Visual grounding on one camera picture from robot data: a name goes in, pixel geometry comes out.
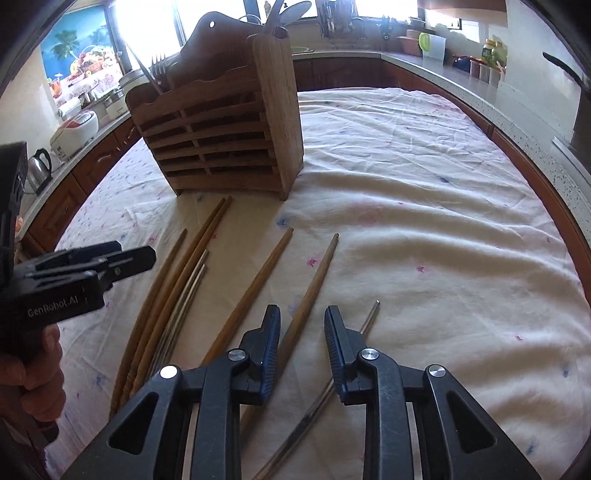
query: poster of fruit basket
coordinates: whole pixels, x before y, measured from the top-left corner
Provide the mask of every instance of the poster of fruit basket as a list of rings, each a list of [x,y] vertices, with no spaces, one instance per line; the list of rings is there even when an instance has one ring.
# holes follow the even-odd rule
[[[90,90],[100,96],[123,75],[100,6],[60,18],[41,42],[41,56],[58,107]]]

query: kitchen counter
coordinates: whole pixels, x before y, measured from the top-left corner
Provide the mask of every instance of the kitchen counter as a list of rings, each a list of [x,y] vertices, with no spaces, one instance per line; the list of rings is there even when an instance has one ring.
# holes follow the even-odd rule
[[[331,57],[382,59],[421,76],[464,101],[495,124],[533,160],[546,178],[552,182],[577,220],[587,242],[591,244],[591,205],[589,203],[591,187],[586,180],[582,180],[582,175],[568,164],[568,159],[553,145],[554,137],[560,136],[559,132],[549,126],[539,115],[517,102],[515,95],[519,95],[518,92],[513,91],[509,96],[503,92],[502,84],[497,89],[451,66],[401,53],[334,50],[294,55],[294,59]]]
[[[74,169],[76,165],[78,165],[80,160],[82,160],[88,152],[90,152],[96,145],[98,145],[101,140],[103,140],[107,135],[109,135],[113,130],[115,130],[130,117],[131,114],[126,112],[119,118],[116,118],[115,120],[112,120],[103,127],[99,128],[99,131],[96,133],[96,135],[91,140],[89,140],[76,155],[63,163],[55,172],[51,174],[53,177],[51,182],[49,182],[41,194],[36,196],[29,208],[25,212],[21,212],[24,223],[22,224],[19,233],[16,235],[15,239],[17,242],[22,240],[25,233],[27,232],[27,229],[35,219],[35,216],[39,213],[39,210],[41,210],[43,204],[45,204],[47,199],[55,191],[60,182],[66,178],[66,176]]]

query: metal bolt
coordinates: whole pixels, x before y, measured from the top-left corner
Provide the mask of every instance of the metal bolt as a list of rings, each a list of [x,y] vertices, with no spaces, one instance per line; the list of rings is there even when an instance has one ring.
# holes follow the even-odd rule
[[[244,360],[246,358],[246,352],[244,350],[240,350],[239,348],[235,348],[234,350],[230,350],[228,352],[228,358],[232,360],[232,362],[239,362],[240,360]]]
[[[361,350],[361,356],[366,360],[375,360],[379,357],[379,352],[375,348],[364,348]]]
[[[434,377],[441,378],[443,375],[445,375],[445,373],[445,368],[443,368],[441,365],[431,365],[429,367],[429,375]]]
[[[167,365],[166,367],[162,367],[160,370],[160,376],[162,378],[172,378],[178,373],[178,369],[174,365]]]

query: wooden utensil holder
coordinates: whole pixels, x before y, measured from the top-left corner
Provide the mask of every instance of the wooden utensil holder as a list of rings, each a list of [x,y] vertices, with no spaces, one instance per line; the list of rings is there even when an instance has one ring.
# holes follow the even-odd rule
[[[139,132],[177,194],[247,189],[277,192],[285,200],[303,167],[289,38],[252,35],[246,53],[246,66],[215,80],[185,83],[136,107],[128,100]]]

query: electric kettle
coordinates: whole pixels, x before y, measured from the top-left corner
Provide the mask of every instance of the electric kettle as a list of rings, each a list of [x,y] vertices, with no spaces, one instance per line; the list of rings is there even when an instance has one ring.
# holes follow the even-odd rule
[[[43,160],[41,160],[42,155],[47,159],[48,165],[45,165]],[[28,163],[27,180],[35,193],[39,195],[51,180],[51,158],[49,157],[49,152],[45,148],[40,148],[29,158]]]

